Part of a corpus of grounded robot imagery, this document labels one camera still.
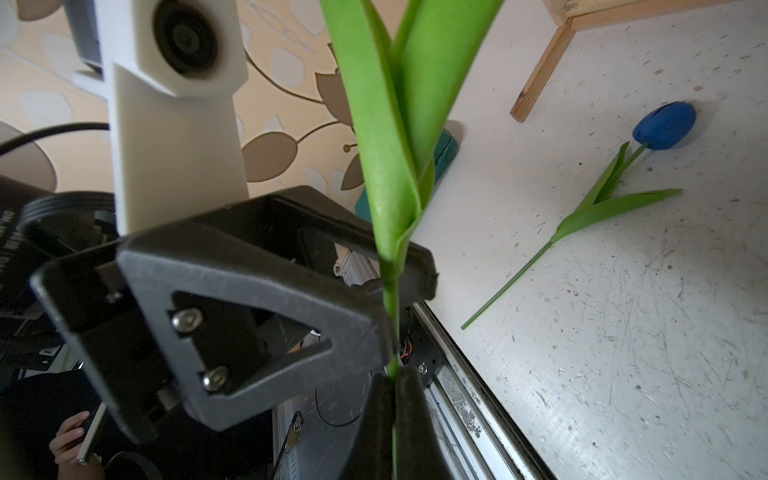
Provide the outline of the blue tulip flower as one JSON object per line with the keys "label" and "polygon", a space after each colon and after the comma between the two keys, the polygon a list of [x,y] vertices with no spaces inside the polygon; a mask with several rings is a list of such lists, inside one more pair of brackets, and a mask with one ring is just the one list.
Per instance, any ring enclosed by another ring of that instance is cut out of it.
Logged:
{"label": "blue tulip flower", "polygon": [[615,191],[622,182],[624,173],[641,154],[648,150],[662,151],[675,147],[693,130],[697,116],[696,107],[687,101],[669,103],[647,114],[632,132],[632,137],[638,143],[638,148],[632,151],[628,142],[621,145],[617,154],[585,197],[573,212],[559,223],[552,237],[503,287],[465,321],[461,328],[465,330],[478,320],[559,241],[597,223],[682,194],[683,191],[676,188],[630,193],[622,196],[617,196]]}

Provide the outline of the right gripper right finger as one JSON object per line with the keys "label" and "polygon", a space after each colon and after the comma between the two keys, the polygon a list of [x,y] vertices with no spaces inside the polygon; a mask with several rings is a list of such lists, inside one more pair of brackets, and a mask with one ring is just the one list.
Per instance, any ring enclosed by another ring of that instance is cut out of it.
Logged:
{"label": "right gripper right finger", "polygon": [[394,399],[394,478],[452,479],[417,369],[411,366],[400,368]]}

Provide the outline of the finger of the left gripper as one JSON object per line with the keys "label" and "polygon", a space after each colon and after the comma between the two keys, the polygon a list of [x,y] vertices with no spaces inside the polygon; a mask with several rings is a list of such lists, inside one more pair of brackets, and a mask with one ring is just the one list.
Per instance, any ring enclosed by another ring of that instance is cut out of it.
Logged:
{"label": "finger of the left gripper", "polygon": [[205,213],[193,223],[202,266],[183,275],[179,300],[231,303],[322,303],[354,294],[333,275],[341,245],[378,262],[371,224],[308,186]]}

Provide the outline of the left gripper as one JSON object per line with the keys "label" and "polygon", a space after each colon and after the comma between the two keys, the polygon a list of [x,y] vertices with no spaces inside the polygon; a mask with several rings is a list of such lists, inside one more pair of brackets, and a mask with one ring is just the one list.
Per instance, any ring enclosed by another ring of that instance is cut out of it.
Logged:
{"label": "left gripper", "polygon": [[158,437],[165,399],[223,431],[393,354],[377,300],[193,223],[205,213],[123,235],[115,194],[82,191],[19,215],[51,255],[32,290],[137,444]]}

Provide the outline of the green plastic tool case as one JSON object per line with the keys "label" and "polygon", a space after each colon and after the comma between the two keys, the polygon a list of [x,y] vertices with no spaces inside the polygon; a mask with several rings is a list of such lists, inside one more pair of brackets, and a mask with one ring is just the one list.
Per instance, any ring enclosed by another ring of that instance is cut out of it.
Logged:
{"label": "green plastic tool case", "polygon": [[[456,158],[458,151],[458,140],[447,129],[443,129],[433,152],[435,181],[438,181],[443,176]],[[372,222],[366,189],[362,190],[361,196],[355,204],[355,214],[369,223]]]}

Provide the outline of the white tulip flower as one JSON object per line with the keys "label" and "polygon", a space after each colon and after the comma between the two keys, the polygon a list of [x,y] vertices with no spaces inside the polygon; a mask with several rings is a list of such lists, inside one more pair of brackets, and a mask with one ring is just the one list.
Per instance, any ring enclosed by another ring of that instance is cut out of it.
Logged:
{"label": "white tulip flower", "polygon": [[370,1],[321,8],[358,143],[383,305],[397,328],[408,244],[435,183],[433,150],[501,4],[411,1],[394,36]]}

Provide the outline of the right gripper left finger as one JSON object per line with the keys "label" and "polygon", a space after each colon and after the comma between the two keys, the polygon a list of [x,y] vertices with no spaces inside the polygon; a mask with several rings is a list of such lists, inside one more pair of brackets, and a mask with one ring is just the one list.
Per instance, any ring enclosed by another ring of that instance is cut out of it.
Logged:
{"label": "right gripper left finger", "polygon": [[394,383],[386,374],[373,377],[357,435],[340,479],[393,478],[394,393]]}

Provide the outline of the aluminium rail at front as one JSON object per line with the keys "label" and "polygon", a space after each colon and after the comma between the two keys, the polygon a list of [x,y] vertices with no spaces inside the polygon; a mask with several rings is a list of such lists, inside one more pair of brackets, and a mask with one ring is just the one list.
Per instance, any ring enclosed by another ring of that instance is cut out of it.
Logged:
{"label": "aluminium rail at front", "polygon": [[[440,450],[457,479],[552,479],[554,473],[506,413],[429,306],[402,316]],[[273,410],[274,479],[334,479],[369,393],[369,372],[301,393]]]}

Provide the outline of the person hand holding phone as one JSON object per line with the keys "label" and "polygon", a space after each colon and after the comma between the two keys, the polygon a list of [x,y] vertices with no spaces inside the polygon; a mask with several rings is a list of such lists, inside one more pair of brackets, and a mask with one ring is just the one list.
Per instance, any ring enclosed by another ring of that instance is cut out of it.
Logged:
{"label": "person hand holding phone", "polygon": [[98,459],[91,459],[86,465],[77,460],[80,443],[85,436],[82,425],[89,417],[88,411],[82,411],[67,418],[49,443],[49,450],[57,465],[58,480],[105,479],[104,469]]}

